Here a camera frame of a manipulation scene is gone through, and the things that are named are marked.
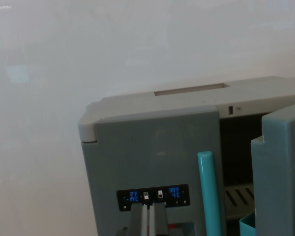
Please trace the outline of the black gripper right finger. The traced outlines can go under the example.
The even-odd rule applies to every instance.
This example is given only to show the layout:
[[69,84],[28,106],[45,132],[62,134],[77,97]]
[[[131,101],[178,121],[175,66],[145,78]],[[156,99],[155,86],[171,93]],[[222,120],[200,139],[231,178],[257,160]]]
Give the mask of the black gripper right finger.
[[149,209],[149,235],[169,235],[166,206],[164,203],[155,203]]

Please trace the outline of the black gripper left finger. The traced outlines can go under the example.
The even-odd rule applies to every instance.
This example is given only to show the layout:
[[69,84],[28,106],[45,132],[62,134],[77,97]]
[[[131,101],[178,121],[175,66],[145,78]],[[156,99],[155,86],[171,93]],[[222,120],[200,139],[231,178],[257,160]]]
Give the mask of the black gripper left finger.
[[148,235],[148,207],[142,204],[131,206],[130,223],[128,227],[129,236]]

